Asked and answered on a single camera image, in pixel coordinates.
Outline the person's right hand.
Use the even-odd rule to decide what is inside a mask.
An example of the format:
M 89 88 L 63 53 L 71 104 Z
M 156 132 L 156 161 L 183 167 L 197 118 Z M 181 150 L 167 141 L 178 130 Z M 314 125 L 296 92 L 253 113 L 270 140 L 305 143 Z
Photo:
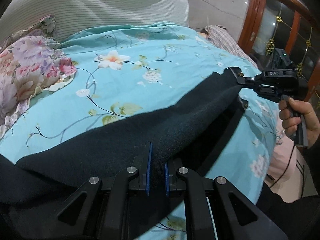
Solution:
M 304 116 L 306 123 L 306 136 L 308 139 L 308 148 L 311 148 L 319 137 L 319 119 L 309 102 L 294 100 L 288 98 L 287 100 L 281 100 L 278 103 L 279 107 L 279 118 L 282 120 L 282 127 L 285 129 L 285 134 L 290 137 L 292 136 L 301 123 L 301 118 L 298 116 L 291 117 L 291 108 Z

